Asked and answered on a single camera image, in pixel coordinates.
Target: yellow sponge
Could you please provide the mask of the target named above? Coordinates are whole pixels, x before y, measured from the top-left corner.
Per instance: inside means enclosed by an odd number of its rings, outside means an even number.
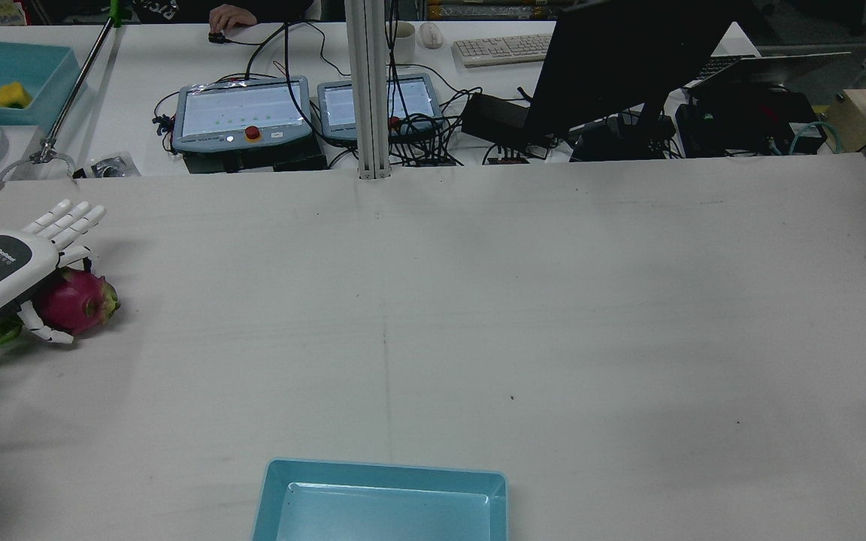
[[[25,109],[32,103],[32,95],[18,81],[13,81],[0,88],[0,107]]]

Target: wooden block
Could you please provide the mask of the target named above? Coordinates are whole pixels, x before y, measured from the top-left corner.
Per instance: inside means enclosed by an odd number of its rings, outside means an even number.
[[[866,89],[846,89],[840,93],[844,99],[835,99],[824,113],[824,120],[841,136],[844,152],[856,152],[866,144]],[[836,140],[831,130],[828,145],[833,149]]]

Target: person's hand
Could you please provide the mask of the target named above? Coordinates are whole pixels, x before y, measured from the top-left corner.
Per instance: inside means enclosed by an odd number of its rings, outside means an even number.
[[[225,32],[236,25],[252,26],[256,24],[256,15],[249,10],[223,4],[209,11],[209,31]]]

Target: desk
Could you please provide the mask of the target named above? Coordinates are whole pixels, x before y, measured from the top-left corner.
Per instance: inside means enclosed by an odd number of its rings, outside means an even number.
[[[553,22],[522,21],[443,21],[438,23],[448,41],[463,38],[490,37],[490,35],[519,35],[552,32]],[[326,34],[323,52],[327,59],[350,72],[347,52],[347,31],[344,23],[319,23]],[[237,31],[231,38],[237,41],[258,42],[267,37],[278,25],[265,24]],[[0,41],[35,42],[36,44],[67,44],[76,50],[80,64],[89,46],[98,34],[96,27],[27,27],[0,28]],[[106,44],[105,56],[97,59],[94,72],[89,76],[89,87],[98,92],[100,99],[80,100],[73,112],[78,116],[63,126],[57,147],[68,152],[82,167],[89,159],[107,156],[118,151],[129,151],[143,175],[185,174],[182,158],[162,150],[161,138],[151,123],[152,110],[160,98],[176,92],[191,83],[209,83],[229,73],[243,71],[253,47],[234,44],[210,44],[206,40],[205,25],[127,25],[114,31]],[[289,54],[292,72],[309,79],[310,94],[321,82],[343,80],[332,66],[319,58],[322,35],[313,28],[300,25],[289,32]],[[736,24],[728,30],[715,54],[756,54],[756,49]],[[276,38],[258,55],[253,71],[278,74],[272,62],[284,61],[281,37]],[[533,92],[540,73],[539,62],[520,65],[491,66],[491,68],[463,68],[454,61],[447,45],[440,49],[416,46],[416,64],[429,65],[442,74],[457,89],[481,86],[485,93],[499,97],[519,97],[517,86]],[[419,68],[400,68],[402,72],[420,71]],[[446,100],[453,91],[431,74],[440,100]],[[164,103],[162,112],[172,113],[176,99]],[[668,103],[673,116],[677,105],[683,103],[680,92],[674,92]],[[447,113],[460,114],[463,100]],[[478,165],[490,144],[479,138],[457,134],[454,147],[461,161]],[[326,147],[332,158],[339,151]],[[568,154],[554,153],[550,161],[566,161]],[[348,159],[341,167],[354,168]],[[38,178],[55,178],[65,174],[62,167],[30,171]]]
[[[276,456],[502,470],[512,541],[866,539],[859,154],[17,182],[120,291],[0,352],[0,540],[248,539]]]

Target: robot finger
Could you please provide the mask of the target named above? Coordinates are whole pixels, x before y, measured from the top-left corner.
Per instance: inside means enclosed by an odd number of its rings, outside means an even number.
[[[62,201],[59,201],[59,204],[53,207],[51,211],[42,215],[42,217],[35,220],[35,222],[30,223],[30,225],[23,227],[22,231],[25,233],[38,233],[42,229],[52,225],[59,216],[62,216],[63,213],[69,212],[69,209],[71,208],[72,202],[68,199],[62,199]]]
[[[52,225],[49,225],[44,230],[39,231],[39,235],[42,237],[46,237],[46,239],[52,239],[58,235],[59,232],[68,229],[72,223],[75,223],[77,219],[85,216],[89,209],[92,208],[92,205],[89,204],[88,201],[83,201],[75,206],[72,210],[62,216],[62,218],[57,219]]]
[[[59,231],[55,237],[52,237],[52,243],[56,244],[59,251],[64,250],[69,246],[69,244],[72,244],[76,239],[85,235],[85,233],[92,229],[96,223],[99,223],[99,220],[101,220],[103,216],[106,216],[106,207],[96,205],[96,207],[86,213],[85,216],[82,216],[81,219],[76,220],[73,225],[70,225],[68,229]]]
[[[46,342],[72,343],[74,340],[71,334],[51,328],[49,325],[45,325],[45,323],[42,322],[42,318],[39,318],[38,314],[35,312],[35,308],[32,306],[31,301],[23,302],[20,311],[18,311],[18,316],[35,336],[38,336],[38,338],[41,338]]]
[[[73,264],[76,261],[82,261],[91,255],[92,250],[90,250],[88,246],[76,244],[76,246],[69,247],[66,251],[59,253],[59,263],[56,264],[56,268],[68,267],[70,264]]]

